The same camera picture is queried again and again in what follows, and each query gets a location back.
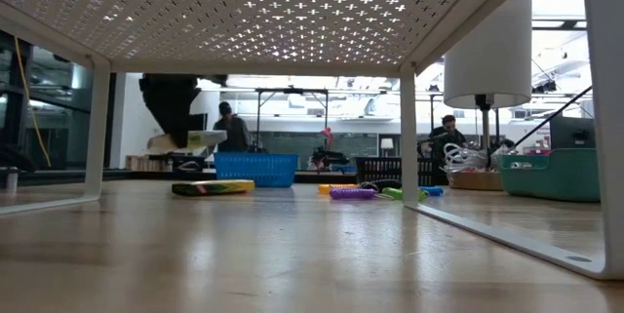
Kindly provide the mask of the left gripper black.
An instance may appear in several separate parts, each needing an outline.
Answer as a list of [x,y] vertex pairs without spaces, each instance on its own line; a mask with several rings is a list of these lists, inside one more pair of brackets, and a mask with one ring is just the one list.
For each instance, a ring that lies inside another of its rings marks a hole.
[[138,80],[143,101],[157,123],[173,123],[165,133],[177,148],[188,144],[190,106],[202,92],[195,74],[143,74]]

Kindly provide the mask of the yellow green crayon box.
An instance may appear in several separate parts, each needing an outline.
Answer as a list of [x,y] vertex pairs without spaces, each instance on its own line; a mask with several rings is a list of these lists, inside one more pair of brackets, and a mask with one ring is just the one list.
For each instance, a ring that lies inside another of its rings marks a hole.
[[254,181],[248,179],[206,180],[176,182],[172,184],[172,192],[175,195],[185,197],[207,197],[247,193],[254,189]]
[[188,144],[177,148],[167,134],[151,137],[146,143],[150,154],[195,153],[208,150],[212,153],[217,145],[226,140],[226,131],[191,131],[188,132]]

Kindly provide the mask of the orange coil wristband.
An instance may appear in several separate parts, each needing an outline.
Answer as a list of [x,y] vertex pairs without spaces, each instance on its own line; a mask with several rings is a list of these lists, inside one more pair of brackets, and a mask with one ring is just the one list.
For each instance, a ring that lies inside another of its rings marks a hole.
[[356,189],[358,184],[320,184],[318,191],[320,194],[329,195],[335,189]]

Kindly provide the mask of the black coil wristband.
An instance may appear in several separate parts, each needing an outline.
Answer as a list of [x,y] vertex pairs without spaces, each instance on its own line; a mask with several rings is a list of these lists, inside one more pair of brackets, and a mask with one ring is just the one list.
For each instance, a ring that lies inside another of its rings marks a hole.
[[401,189],[402,183],[395,179],[380,179],[373,181],[363,181],[359,184],[361,189],[373,190],[381,193],[385,188]]

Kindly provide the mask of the green coil wristband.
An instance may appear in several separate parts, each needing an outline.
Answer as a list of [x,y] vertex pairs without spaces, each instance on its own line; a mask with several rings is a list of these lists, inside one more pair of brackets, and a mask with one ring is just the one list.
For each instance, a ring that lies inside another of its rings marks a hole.
[[[384,196],[388,196],[388,197],[390,197],[390,198],[392,198],[393,200],[396,200],[396,201],[402,201],[404,199],[403,191],[401,189],[397,189],[397,188],[392,188],[392,187],[383,188],[382,191],[381,191],[381,194],[384,195]],[[428,196],[429,196],[429,193],[427,191],[419,190],[417,192],[417,199],[419,201],[423,201]]]

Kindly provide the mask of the black equipment case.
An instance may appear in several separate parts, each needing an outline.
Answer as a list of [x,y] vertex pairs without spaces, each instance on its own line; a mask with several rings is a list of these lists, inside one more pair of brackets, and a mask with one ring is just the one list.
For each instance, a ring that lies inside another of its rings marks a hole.
[[174,172],[199,172],[209,167],[209,162],[204,156],[185,154],[173,154],[170,156],[172,170]]

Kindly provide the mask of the stack of books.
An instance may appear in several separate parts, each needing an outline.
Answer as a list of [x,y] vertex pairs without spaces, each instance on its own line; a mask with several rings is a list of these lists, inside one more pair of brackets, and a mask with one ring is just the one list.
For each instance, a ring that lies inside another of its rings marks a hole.
[[173,162],[166,155],[127,155],[125,168],[132,172],[171,172]]

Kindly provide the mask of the person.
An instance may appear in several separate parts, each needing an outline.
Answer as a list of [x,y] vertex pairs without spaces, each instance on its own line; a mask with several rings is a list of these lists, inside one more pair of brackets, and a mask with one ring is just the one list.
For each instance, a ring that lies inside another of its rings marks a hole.
[[453,115],[446,115],[442,118],[442,125],[429,133],[427,142],[430,147],[430,157],[435,159],[445,157],[444,146],[448,143],[461,147],[467,146],[464,134],[456,128],[456,119]]
[[214,123],[216,131],[226,131],[226,140],[217,145],[218,152],[248,152],[250,133],[245,121],[234,115],[230,104],[223,101],[218,106],[220,119]]

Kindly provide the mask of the blue plastic basket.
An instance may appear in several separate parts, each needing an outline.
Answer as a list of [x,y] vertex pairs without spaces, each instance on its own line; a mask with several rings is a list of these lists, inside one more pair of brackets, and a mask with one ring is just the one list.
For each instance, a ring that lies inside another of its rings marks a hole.
[[214,166],[218,179],[247,179],[256,187],[288,188],[294,183],[298,155],[217,152]]

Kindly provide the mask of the black plastic basket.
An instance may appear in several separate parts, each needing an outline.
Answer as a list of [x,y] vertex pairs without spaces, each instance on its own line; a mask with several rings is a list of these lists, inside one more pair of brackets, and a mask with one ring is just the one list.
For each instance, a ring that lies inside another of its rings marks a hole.
[[[402,159],[400,157],[356,157],[356,179],[358,183],[384,179],[402,180]],[[417,159],[418,184],[420,186],[448,185],[446,173],[437,160]]]

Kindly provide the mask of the white shade table lamp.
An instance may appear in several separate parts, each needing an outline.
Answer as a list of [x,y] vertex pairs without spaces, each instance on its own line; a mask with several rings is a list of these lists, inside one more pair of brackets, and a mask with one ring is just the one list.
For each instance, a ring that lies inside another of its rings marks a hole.
[[445,54],[444,104],[477,109],[482,116],[481,149],[475,167],[448,166],[455,189],[500,191],[491,169],[489,113],[531,99],[532,1],[506,0]]

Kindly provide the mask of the green plastic tray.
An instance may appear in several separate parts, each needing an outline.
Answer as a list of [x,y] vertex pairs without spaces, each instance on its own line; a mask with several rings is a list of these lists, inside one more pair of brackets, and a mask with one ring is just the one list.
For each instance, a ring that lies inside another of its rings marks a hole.
[[505,192],[553,201],[599,203],[600,184],[595,148],[562,148],[547,155],[499,155]]

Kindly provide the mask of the dark grey equipment box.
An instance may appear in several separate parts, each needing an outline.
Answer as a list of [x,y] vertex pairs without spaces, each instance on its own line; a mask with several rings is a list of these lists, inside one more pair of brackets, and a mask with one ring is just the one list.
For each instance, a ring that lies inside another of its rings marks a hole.
[[593,119],[556,116],[549,126],[552,150],[596,147]]

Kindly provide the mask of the black aluminium table frame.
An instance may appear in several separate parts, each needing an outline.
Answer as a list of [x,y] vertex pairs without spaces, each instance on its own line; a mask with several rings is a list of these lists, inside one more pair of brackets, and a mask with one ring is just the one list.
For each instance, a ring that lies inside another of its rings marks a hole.
[[[36,173],[19,174],[19,186],[81,183],[84,181],[85,172],[79,170],[67,171],[40,171]],[[130,179],[154,179],[154,180],[213,180],[216,174],[211,172],[131,172],[127,170],[105,170],[104,181]],[[296,172],[294,183],[307,184],[352,184],[357,181],[355,174],[342,173],[311,173]]]

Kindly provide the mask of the white cylinder post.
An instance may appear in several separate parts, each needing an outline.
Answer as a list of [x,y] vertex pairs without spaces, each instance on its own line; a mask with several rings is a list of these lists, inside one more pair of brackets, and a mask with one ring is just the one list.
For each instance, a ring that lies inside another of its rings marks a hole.
[[0,167],[0,189],[15,193],[18,188],[20,170],[15,167]]

